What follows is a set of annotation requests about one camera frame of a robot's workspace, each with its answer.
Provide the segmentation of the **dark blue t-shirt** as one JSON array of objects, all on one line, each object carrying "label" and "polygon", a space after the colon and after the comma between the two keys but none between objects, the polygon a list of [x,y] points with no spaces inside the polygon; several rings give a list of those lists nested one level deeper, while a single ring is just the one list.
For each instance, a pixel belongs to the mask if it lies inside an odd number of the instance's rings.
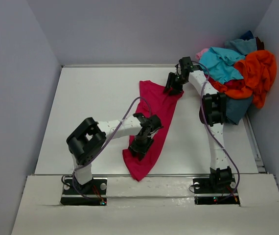
[{"label": "dark blue t-shirt", "polygon": [[250,40],[253,38],[254,38],[253,33],[250,30],[248,30],[247,32],[245,32],[244,34],[242,34],[240,36],[240,39],[244,40],[244,41],[247,41],[247,40]]}]

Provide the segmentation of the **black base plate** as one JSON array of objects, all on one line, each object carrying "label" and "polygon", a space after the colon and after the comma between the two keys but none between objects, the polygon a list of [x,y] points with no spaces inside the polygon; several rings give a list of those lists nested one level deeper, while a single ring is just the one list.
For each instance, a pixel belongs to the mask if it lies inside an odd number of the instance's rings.
[{"label": "black base plate", "polygon": [[93,178],[85,185],[80,185],[72,177],[61,178],[63,184],[60,204],[63,206],[106,206],[107,178]]},{"label": "black base plate", "polygon": [[213,188],[209,178],[194,178],[189,191],[194,194],[195,205],[240,205],[236,182],[233,178],[230,183],[220,188]]}]

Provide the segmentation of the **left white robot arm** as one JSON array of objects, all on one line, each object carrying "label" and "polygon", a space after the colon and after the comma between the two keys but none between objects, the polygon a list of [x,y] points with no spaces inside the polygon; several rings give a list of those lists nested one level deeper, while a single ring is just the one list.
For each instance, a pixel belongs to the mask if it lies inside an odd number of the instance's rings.
[{"label": "left white robot arm", "polygon": [[152,134],[160,128],[162,124],[157,115],[148,118],[142,113],[122,120],[97,122],[92,117],[85,119],[66,140],[74,164],[72,187],[80,192],[91,188],[92,162],[110,140],[133,136],[128,151],[132,157],[142,160],[154,142]]}]

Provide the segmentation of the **magenta t-shirt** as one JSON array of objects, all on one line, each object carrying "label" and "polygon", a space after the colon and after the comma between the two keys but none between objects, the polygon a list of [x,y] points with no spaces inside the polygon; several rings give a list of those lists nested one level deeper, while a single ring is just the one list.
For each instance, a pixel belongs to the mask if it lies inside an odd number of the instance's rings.
[{"label": "magenta t-shirt", "polygon": [[151,81],[139,82],[142,100],[136,109],[136,117],[144,128],[131,135],[129,146],[122,151],[124,163],[132,178],[141,181],[157,162],[182,93],[168,95],[164,87]]}]

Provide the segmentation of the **grey-blue t-shirt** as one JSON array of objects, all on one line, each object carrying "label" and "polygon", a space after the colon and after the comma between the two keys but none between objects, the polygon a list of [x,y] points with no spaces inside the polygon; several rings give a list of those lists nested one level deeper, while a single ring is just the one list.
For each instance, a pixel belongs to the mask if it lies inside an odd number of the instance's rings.
[{"label": "grey-blue t-shirt", "polygon": [[228,40],[224,43],[224,47],[227,49],[234,50],[244,56],[254,51],[257,51],[255,38],[249,40],[243,40],[243,39]]}]

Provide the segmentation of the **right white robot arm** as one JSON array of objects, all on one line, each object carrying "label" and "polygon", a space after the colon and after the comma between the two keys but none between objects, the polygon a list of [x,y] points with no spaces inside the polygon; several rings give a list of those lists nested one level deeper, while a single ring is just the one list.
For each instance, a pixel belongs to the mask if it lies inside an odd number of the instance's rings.
[{"label": "right white robot arm", "polygon": [[192,186],[197,194],[220,194],[233,182],[223,136],[227,98],[208,82],[201,70],[188,72],[186,77],[170,72],[164,93],[180,94],[186,83],[191,83],[201,97],[199,117],[206,128],[210,148],[209,177],[195,178]]}]

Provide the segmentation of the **maroon t-shirt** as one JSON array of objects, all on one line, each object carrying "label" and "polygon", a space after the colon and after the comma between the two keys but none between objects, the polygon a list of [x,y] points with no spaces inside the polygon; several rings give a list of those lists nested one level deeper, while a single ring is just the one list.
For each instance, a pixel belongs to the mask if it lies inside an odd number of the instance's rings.
[{"label": "maroon t-shirt", "polygon": [[265,50],[265,45],[264,45],[264,42],[258,38],[258,37],[255,37],[256,39],[256,48],[257,50]]}]

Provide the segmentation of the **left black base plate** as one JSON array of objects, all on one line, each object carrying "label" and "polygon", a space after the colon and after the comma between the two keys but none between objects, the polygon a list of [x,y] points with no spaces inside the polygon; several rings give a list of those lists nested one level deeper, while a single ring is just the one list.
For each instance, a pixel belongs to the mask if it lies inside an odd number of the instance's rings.
[{"label": "left black base plate", "polygon": [[85,185],[80,185],[72,177],[61,178],[63,184],[60,204],[63,206],[106,206],[107,178],[93,178]]}]

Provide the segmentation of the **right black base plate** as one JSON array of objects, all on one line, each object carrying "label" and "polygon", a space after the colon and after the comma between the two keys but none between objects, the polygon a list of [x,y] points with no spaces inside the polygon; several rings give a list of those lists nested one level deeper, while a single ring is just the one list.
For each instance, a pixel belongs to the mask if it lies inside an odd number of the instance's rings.
[{"label": "right black base plate", "polygon": [[209,178],[194,178],[189,191],[194,194],[195,205],[240,205],[236,182],[233,178],[230,183],[220,188],[213,188]]}]

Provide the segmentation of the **red t-shirt in pile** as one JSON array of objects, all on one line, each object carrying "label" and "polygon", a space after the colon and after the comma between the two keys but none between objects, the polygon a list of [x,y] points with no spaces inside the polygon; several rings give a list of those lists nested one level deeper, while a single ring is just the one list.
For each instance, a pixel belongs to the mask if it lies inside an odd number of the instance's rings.
[{"label": "red t-shirt in pile", "polygon": [[230,80],[224,84],[228,90],[241,90],[245,86],[243,79],[240,80]]}]

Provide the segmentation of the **slate blue t-shirt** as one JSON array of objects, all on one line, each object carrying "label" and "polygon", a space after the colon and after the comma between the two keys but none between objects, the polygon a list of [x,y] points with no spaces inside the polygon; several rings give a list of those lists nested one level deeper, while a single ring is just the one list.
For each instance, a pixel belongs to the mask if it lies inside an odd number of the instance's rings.
[{"label": "slate blue t-shirt", "polygon": [[245,116],[253,100],[253,96],[244,99],[233,99],[227,97],[226,123],[238,125]]}]

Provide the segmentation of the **pink t-shirt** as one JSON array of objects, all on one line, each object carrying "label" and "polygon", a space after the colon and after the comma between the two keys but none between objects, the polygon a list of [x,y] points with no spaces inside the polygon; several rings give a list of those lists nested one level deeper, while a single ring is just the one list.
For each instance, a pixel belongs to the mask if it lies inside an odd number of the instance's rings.
[{"label": "pink t-shirt", "polygon": [[209,50],[208,48],[204,48],[200,52],[196,53],[196,55],[195,55],[196,59],[200,60],[201,57],[203,56],[203,54],[206,53],[208,50]]}]

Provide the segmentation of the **orange t-shirt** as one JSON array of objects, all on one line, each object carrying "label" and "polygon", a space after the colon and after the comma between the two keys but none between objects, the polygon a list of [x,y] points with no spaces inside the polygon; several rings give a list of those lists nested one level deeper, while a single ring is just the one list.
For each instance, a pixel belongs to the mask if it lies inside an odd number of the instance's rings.
[{"label": "orange t-shirt", "polygon": [[257,50],[248,54],[245,59],[236,62],[234,67],[244,78],[245,86],[241,90],[228,90],[224,84],[220,84],[212,78],[209,79],[209,83],[219,92],[225,93],[233,99],[253,96],[252,103],[261,109],[277,75],[274,54],[268,50]]}]

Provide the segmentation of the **cyan t-shirt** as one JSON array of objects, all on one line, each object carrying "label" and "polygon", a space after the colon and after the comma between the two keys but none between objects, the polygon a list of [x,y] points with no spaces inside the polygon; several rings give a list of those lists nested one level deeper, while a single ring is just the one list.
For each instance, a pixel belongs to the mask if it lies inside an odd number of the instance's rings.
[{"label": "cyan t-shirt", "polygon": [[208,74],[207,71],[209,71],[209,75],[214,81],[225,84],[231,80],[244,79],[234,67],[236,62],[243,59],[245,59],[245,56],[234,50],[210,47],[201,56],[199,62],[207,68],[202,67],[205,74]]}]

